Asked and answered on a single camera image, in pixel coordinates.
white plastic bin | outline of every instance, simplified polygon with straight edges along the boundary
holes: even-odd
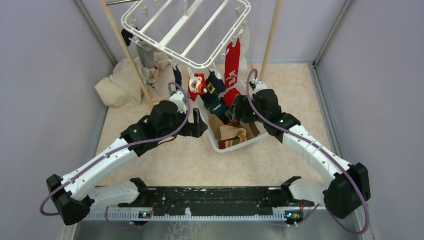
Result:
[[[246,95],[246,84],[239,79],[238,82],[233,87],[227,89],[227,91],[222,93],[219,96],[219,98],[223,97],[229,90],[231,90],[233,88],[236,88],[242,95]],[[205,108],[204,102],[202,101],[202,98],[200,96],[197,97],[196,104],[198,105],[198,108],[200,110],[201,118],[203,119],[203,121],[209,127],[209,117],[211,116],[211,113],[209,112],[209,110],[207,110]],[[265,137],[268,136],[268,132],[265,130],[264,125],[262,125],[259,122],[256,122],[255,124],[256,124],[257,129],[260,132],[257,137],[255,137],[251,140],[245,141],[243,143],[234,145],[232,147],[228,147],[226,149],[219,149],[218,140],[215,139],[214,133],[212,132],[210,127],[207,130],[207,135],[209,137],[209,140],[210,140],[210,143],[212,144],[213,149],[216,152],[223,154],[223,153],[226,153],[226,152],[234,151],[236,149],[241,149],[243,147],[246,147],[248,145],[256,143],[256,142],[260,141],[261,139],[264,139]]]

pile of socks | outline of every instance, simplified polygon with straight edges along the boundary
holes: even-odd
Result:
[[[209,127],[218,140],[218,148],[226,149],[256,138],[260,132],[254,122],[225,125],[216,115],[209,118]]]

beige tabletop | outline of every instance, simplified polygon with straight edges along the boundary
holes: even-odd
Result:
[[[260,70],[261,65],[254,67]],[[180,69],[185,80],[183,85],[187,86],[188,73],[183,66]],[[224,72],[223,66],[218,69]],[[246,75],[240,79],[246,81]],[[307,64],[270,64],[266,78],[261,80],[278,95],[284,112],[294,115],[312,136],[330,147]],[[168,66],[155,84],[160,86],[159,94],[167,94],[165,86],[171,81],[174,75]],[[135,107],[109,108],[97,153],[112,144],[129,125],[149,114],[146,101]],[[101,185],[141,178],[150,187],[280,186],[293,176],[322,181],[302,157],[271,136],[235,151],[217,153],[205,133],[199,139],[179,136],[150,150],[114,172]]]

